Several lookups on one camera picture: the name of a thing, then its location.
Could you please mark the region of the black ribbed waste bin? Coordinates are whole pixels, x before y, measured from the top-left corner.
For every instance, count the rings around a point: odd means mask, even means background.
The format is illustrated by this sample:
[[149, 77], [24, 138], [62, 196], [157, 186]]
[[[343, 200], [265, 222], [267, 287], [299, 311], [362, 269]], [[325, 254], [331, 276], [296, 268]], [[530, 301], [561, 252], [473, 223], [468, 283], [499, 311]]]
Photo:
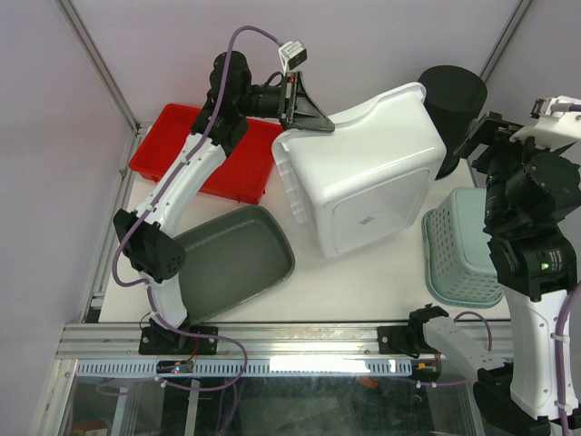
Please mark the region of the black ribbed waste bin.
[[440, 180], [458, 166], [454, 151], [480, 114], [487, 100], [487, 87], [478, 75], [455, 65], [432, 66], [420, 75], [419, 82], [426, 89], [424, 106], [446, 146], [436, 176]]

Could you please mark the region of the teal perforated plastic basket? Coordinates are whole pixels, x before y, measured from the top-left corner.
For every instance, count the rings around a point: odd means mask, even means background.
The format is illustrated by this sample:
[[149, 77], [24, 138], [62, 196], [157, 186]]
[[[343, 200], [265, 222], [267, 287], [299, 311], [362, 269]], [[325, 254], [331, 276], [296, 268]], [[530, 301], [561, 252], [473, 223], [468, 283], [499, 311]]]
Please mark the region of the teal perforated plastic basket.
[[503, 297], [484, 232], [486, 191], [454, 189], [421, 221], [426, 285], [447, 305], [488, 309]]

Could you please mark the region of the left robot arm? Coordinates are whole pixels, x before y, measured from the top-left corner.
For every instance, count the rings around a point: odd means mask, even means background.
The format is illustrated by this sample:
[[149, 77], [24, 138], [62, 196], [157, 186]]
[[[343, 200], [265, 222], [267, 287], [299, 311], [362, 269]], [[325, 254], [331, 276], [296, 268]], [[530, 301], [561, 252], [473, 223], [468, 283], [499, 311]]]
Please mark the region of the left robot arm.
[[254, 84], [245, 55], [219, 54], [210, 74], [210, 89], [181, 151], [149, 196], [132, 211], [113, 217], [119, 241], [114, 258], [125, 256], [138, 272], [133, 285], [146, 288], [159, 343], [182, 352], [190, 342], [187, 310], [178, 273], [185, 249], [174, 235], [187, 205], [207, 179], [232, 154], [247, 133], [251, 117], [276, 119], [285, 130], [331, 133], [334, 123], [310, 98], [299, 66], [307, 51], [286, 44], [278, 51], [280, 82]]

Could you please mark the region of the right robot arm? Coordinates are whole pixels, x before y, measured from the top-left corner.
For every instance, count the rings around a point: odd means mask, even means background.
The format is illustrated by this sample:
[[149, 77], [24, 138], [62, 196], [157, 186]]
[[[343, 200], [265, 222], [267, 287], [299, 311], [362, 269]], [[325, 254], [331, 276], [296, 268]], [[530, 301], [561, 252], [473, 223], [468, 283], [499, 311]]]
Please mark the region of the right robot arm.
[[569, 434], [580, 426], [568, 318], [580, 296], [576, 252], [559, 224], [580, 205], [579, 165], [565, 151], [580, 139], [574, 107], [544, 109], [530, 126], [488, 113], [456, 155], [483, 153], [490, 258], [511, 318], [507, 361], [461, 331], [438, 306], [412, 312], [400, 349], [440, 352], [469, 384], [486, 420], [513, 435]]

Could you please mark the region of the large white plastic tub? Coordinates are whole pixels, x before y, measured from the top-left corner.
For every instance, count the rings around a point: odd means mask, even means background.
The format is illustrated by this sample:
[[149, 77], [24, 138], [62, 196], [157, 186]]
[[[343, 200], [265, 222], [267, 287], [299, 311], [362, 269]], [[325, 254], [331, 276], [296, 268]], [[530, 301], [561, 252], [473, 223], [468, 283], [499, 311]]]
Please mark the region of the large white plastic tub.
[[423, 84], [404, 84], [331, 115], [331, 133], [291, 129], [273, 141], [293, 217], [312, 228], [324, 257], [415, 222], [446, 155], [426, 97]]

